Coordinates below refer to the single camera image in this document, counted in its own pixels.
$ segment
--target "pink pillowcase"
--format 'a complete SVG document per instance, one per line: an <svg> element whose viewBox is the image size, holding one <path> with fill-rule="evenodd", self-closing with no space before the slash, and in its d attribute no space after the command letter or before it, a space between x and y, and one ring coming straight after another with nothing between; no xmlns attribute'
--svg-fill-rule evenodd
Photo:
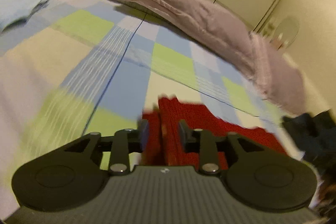
<svg viewBox="0 0 336 224"><path fill-rule="evenodd" d="M270 99L293 114L305 112L301 73L223 7L208 0L126 0L154 11L233 64Z"/></svg>
<svg viewBox="0 0 336 224"><path fill-rule="evenodd" d="M292 68L268 41L251 33L255 53L254 84L265 99L292 114L305 112L305 88L302 74Z"/></svg>
<svg viewBox="0 0 336 224"><path fill-rule="evenodd" d="M245 24L208 0L126 0L162 16L252 79L253 52Z"/></svg>

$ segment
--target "logo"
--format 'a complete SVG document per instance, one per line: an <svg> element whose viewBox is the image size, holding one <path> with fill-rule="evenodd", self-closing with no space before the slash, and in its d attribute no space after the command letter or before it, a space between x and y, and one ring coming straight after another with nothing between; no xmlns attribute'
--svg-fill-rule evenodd
<svg viewBox="0 0 336 224"><path fill-rule="evenodd" d="M164 168L164 169L161 169L160 172L163 173L163 174L167 174L169 173L169 169L168 168Z"/></svg>

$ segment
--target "round mirror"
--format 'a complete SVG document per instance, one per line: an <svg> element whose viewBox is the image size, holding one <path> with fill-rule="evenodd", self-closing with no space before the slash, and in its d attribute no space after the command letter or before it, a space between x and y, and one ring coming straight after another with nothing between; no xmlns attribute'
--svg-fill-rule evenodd
<svg viewBox="0 0 336 224"><path fill-rule="evenodd" d="M287 48L293 43L300 29L299 21L294 17L286 17L275 29L273 38L280 40Z"/></svg>

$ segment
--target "black plastic mount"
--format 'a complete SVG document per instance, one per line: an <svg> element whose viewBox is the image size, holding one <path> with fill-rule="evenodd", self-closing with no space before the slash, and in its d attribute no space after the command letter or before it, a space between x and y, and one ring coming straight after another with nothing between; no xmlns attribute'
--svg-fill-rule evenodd
<svg viewBox="0 0 336 224"><path fill-rule="evenodd" d="M199 153L199 172L220 179L242 203L262 211L288 212L310 202L316 177L305 164L235 132L216 137L209 130L189 128L184 120L178 126L184 151ZM148 129L148 121L142 120L138 129L123 129L112 137L91 132L24 164L12 178L19 204L55 212L87 203L108 181L134 175L128 154L144 150ZM102 154L109 151L109 169L101 170ZM228 170L220 169L218 152L225 153Z"/></svg>
<svg viewBox="0 0 336 224"><path fill-rule="evenodd" d="M235 132L215 137L208 130L191 129L184 120L179 133L186 153L199 153L199 171L219 175L229 193L250 207L288 212L307 206L317 181L305 164ZM224 152L228 170L220 170Z"/></svg>
<svg viewBox="0 0 336 224"><path fill-rule="evenodd" d="M129 153L141 153L149 124L101 137L91 132L21 166L13 175L12 189L19 202L40 211L61 211L97 196L110 176L130 172ZM110 153L109 170L101 170L103 152Z"/></svg>

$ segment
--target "checkered bedspread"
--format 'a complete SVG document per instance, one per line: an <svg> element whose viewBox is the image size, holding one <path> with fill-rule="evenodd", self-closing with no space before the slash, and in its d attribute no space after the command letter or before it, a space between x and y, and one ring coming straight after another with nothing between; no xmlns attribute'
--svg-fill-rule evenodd
<svg viewBox="0 0 336 224"><path fill-rule="evenodd" d="M17 208L10 181L20 165L82 134L135 128L162 94L202 102L243 127L265 128L295 156L278 126L283 112L232 65L128 6L50 0L27 23L1 33L0 45L0 218ZM138 159L131 156L133 164Z"/></svg>

